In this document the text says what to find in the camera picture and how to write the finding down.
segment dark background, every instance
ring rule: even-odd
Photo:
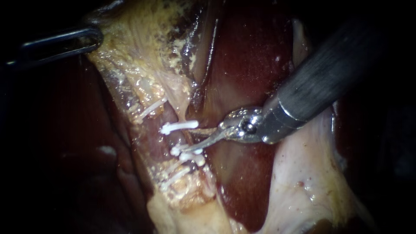
[[[98,0],[71,2],[7,2],[0,9],[3,46],[0,61],[13,58],[21,42],[39,33],[76,25]],[[347,171],[353,190],[369,208],[382,232],[413,230],[416,186],[416,107],[414,80],[414,28],[410,7],[401,2],[294,1],[292,12],[304,22],[314,45],[319,44],[348,15],[374,16],[390,40],[384,60],[368,79],[344,99],[351,127],[343,136],[350,143],[346,154],[355,155]],[[48,174],[43,173],[39,144],[30,131],[40,131],[37,97],[48,80],[38,72],[0,73],[0,133],[3,156],[3,194],[6,224],[15,231],[27,228],[58,231],[56,200]]]

